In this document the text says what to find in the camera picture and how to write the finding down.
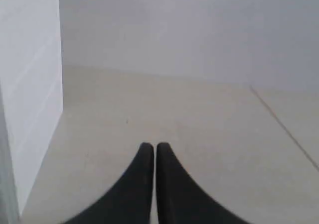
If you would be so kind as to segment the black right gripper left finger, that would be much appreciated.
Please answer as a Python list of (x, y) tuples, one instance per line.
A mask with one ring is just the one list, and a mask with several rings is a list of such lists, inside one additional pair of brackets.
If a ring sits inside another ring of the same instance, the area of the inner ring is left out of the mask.
[(118, 181), (67, 224), (149, 224), (153, 198), (154, 148), (143, 142)]

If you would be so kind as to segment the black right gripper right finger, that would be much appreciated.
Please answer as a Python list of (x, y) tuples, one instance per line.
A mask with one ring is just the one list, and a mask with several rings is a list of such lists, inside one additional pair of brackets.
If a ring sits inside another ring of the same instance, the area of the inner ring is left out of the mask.
[(156, 200), (160, 224), (246, 224), (192, 179), (167, 142), (157, 145)]

